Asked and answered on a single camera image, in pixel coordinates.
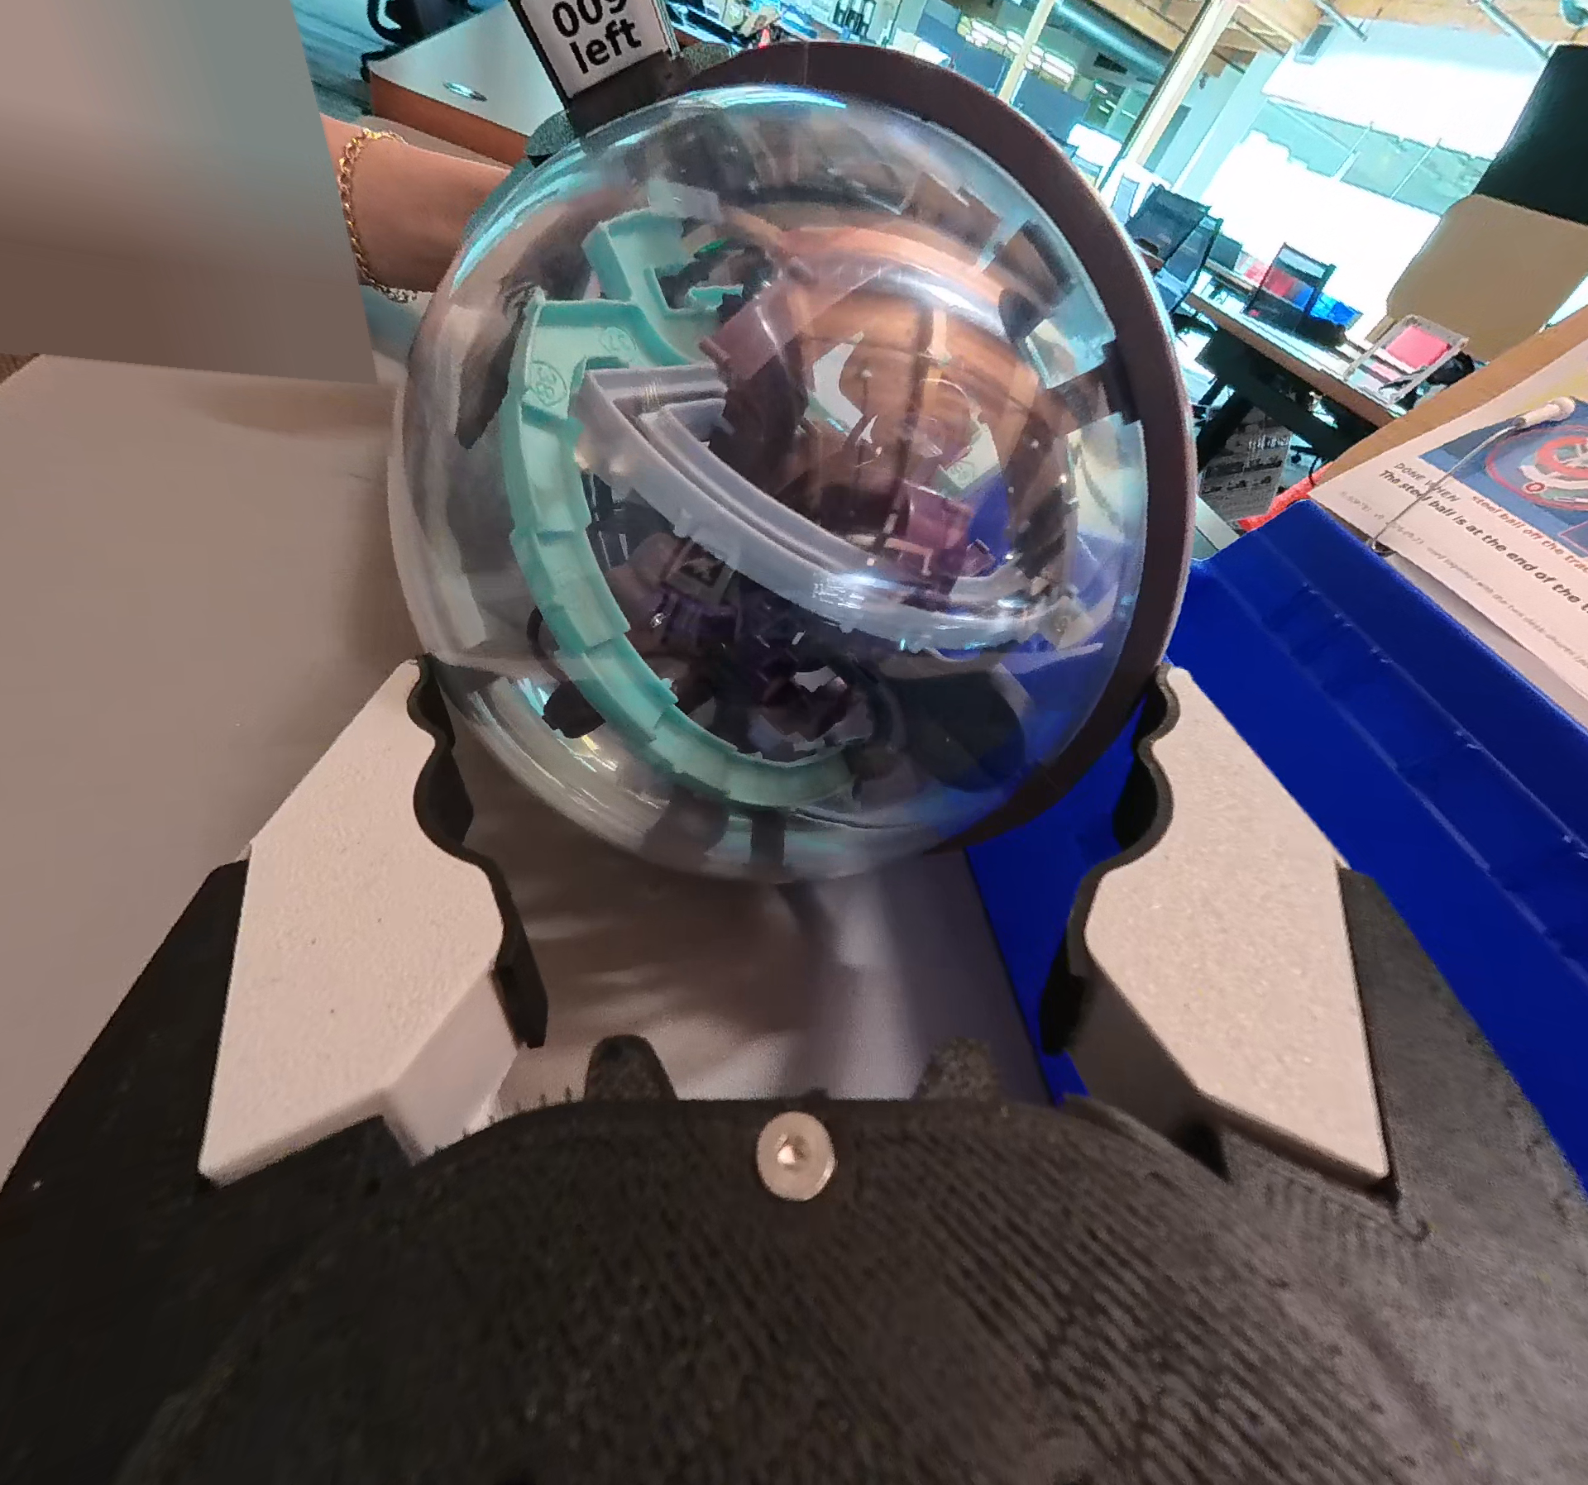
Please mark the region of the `long wooden desk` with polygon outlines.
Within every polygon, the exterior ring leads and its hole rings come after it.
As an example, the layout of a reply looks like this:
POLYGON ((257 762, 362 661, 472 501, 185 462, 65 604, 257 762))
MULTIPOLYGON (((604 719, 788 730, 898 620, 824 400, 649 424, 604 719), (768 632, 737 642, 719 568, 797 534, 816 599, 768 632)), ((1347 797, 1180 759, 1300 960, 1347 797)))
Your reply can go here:
POLYGON ((1347 379, 1347 362, 1336 352, 1304 343, 1288 331, 1245 315, 1238 307, 1220 303, 1199 290, 1187 291, 1180 307, 1213 326, 1216 338, 1209 345, 1216 355, 1201 364, 1220 377, 1233 377, 1240 362, 1281 372, 1309 395, 1328 400, 1357 422, 1362 432, 1398 420, 1409 408, 1347 379))

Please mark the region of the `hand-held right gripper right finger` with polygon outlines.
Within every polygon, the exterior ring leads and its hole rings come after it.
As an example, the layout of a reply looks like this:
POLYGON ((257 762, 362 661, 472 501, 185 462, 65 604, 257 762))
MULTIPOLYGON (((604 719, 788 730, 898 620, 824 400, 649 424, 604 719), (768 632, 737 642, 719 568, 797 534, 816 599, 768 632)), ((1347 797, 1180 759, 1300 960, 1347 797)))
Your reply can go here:
POLYGON ((1108 821, 1043 982, 1041 1049, 1161 1137, 1235 1132, 1386 1182, 1345 860, 1180 666, 1147 688, 1108 821))

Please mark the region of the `black hanging panel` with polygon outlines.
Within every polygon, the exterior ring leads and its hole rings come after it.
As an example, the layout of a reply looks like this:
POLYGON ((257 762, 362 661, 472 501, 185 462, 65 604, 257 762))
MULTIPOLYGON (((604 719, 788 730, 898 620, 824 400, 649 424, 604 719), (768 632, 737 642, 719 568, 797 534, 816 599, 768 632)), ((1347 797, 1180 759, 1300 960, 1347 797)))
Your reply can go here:
POLYGON ((1543 65, 1474 197, 1586 224, 1586 46, 1560 44, 1543 65))

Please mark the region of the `black mesh office chair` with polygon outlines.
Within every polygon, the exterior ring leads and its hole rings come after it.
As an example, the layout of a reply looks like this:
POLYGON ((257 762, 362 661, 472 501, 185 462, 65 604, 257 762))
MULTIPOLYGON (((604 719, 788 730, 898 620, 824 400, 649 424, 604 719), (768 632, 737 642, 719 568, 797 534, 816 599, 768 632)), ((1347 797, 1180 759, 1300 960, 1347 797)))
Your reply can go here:
POLYGON ((1273 327, 1299 331, 1333 269, 1333 262, 1293 243, 1281 243, 1242 302, 1242 314, 1273 327))
POLYGON ((1221 217, 1201 200, 1161 183, 1142 185, 1141 199, 1123 219, 1125 235, 1158 266, 1168 264, 1180 250, 1204 260, 1220 228, 1221 217))

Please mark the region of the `red acrylic frame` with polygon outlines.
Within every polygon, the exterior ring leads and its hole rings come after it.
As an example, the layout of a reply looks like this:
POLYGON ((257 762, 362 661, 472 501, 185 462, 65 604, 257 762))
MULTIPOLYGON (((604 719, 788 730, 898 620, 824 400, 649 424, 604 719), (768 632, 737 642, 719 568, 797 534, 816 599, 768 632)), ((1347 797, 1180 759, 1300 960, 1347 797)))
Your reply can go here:
POLYGON ((1398 405, 1465 345, 1465 334, 1428 317, 1403 315, 1345 367, 1343 382, 1385 405, 1398 405))

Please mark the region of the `instruction sheet on board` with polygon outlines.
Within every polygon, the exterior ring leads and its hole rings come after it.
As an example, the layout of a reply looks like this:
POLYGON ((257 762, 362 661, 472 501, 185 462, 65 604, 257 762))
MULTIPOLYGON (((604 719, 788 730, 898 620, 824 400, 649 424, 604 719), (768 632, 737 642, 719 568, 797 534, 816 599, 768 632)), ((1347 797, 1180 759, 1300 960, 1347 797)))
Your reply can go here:
POLYGON ((1321 465, 1300 482, 1299 491, 1287 491, 1276 506, 1304 499, 1319 484, 1383 453, 1398 455, 1405 443, 1419 436, 1450 436, 1465 427, 1498 422, 1558 395, 1584 398, 1584 379, 1586 305, 1579 305, 1558 322, 1505 350, 1495 362, 1422 398, 1391 424, 1345 450, 1338 460, 1321 465))

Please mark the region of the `beige hanging panel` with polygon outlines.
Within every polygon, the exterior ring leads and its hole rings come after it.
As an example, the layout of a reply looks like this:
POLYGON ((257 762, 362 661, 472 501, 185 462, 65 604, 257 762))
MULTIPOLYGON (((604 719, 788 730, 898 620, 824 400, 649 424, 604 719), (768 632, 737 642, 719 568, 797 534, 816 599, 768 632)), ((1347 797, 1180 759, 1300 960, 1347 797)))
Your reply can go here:
POLYGON ((1428 319, 1491 362, 1546 326, 1584 276, 1586 224, 1470 193, 1393 281, 1385 319, 1428 319))

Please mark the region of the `printed instruction sheet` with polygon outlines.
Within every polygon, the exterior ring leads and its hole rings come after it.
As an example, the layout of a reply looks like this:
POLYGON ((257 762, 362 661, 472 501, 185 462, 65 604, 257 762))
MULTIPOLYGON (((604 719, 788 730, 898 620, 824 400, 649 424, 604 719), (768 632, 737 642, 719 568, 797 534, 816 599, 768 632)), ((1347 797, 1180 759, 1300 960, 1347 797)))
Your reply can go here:
POLYGON ((1312 499, 1586 694, 1586 401, 1474 408, 1321 482, 1312 499))

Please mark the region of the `blue plastic bin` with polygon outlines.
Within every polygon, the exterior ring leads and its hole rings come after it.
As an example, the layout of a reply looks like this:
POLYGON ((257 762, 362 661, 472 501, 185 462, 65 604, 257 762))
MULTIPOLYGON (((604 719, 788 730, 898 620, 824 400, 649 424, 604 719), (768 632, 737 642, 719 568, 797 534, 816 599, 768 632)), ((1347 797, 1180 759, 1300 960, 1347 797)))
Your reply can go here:
POLYGON ((1584 728, 1305 506, 1192 563, 1168 661, 1386 893, 1582 1178, 1584 728))

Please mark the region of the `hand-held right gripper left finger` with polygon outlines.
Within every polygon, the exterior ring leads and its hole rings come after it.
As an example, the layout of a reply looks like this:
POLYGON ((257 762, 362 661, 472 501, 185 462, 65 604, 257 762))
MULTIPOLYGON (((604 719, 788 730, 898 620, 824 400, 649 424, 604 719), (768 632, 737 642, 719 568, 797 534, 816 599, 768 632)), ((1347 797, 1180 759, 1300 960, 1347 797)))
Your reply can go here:
POLYGON ((503 1115, 548 998, 426 657, 252 836, 197 1170, 230 1183, 376 1120, 424 1158, 503 1115))

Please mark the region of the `clear plastic maze ball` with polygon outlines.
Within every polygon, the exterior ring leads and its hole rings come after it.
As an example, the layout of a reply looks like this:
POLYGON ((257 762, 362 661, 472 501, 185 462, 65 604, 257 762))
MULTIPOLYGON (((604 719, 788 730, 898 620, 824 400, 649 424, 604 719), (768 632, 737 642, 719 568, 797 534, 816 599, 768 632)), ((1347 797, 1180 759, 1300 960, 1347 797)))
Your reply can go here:
POLYGON ((1141 707, 1189 566, 1141 252, 1036 125, 883 47, 745 51, 511 171, 393 425, 446 709, 683 872, 1036 819, 1141 707))

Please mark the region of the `person's left hand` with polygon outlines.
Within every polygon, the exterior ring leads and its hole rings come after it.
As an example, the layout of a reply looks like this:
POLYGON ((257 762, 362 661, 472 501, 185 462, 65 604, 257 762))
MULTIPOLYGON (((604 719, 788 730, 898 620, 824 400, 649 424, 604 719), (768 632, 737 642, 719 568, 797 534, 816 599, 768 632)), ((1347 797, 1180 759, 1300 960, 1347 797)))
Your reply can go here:
POLYGON ((352 166, 352 221, 371 283, 434 290, 467 223, 506 176, 503 164, 400 138, 367 140, 352 166))

